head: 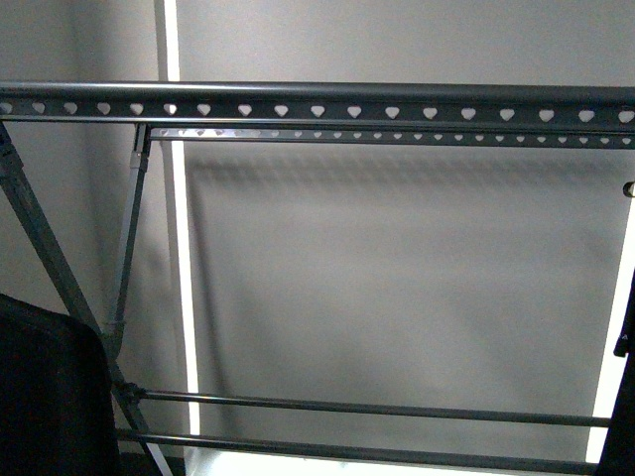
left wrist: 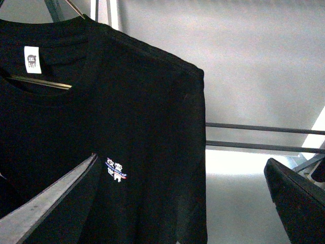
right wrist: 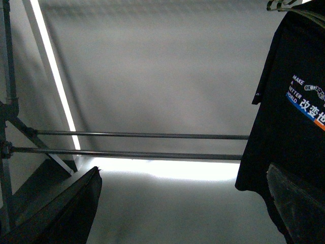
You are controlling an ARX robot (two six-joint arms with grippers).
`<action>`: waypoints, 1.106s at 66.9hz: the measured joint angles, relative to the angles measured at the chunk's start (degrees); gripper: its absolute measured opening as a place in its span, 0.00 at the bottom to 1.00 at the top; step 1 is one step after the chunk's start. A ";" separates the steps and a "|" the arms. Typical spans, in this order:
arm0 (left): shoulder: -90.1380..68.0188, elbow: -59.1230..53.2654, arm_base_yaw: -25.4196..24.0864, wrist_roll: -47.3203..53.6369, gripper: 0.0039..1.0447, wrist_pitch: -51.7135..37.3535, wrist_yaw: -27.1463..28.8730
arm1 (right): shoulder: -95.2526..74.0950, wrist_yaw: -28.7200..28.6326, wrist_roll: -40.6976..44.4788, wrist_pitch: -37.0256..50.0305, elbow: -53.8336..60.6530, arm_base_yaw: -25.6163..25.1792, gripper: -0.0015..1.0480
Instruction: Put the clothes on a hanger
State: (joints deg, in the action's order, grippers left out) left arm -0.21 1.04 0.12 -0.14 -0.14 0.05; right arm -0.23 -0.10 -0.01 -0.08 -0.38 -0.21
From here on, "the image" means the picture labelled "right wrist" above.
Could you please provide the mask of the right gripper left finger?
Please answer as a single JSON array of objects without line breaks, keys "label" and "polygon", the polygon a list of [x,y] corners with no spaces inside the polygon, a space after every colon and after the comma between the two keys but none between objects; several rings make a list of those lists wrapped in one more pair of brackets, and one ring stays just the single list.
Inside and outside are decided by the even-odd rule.
[{"label": "right gripper left finger", "polygon": [[87,243],[101,189],[100,170],[95,166],[1,237],[1,243]]}]

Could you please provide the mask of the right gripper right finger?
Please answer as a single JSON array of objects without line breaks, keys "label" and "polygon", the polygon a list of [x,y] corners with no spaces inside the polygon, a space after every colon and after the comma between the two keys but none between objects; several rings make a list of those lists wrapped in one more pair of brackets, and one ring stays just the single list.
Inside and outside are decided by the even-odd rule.
[{"label": "right gripper right finger", "polygon": [[294,243],[324,243],[324,191],[276,164],[270,164],[267,181]]}]

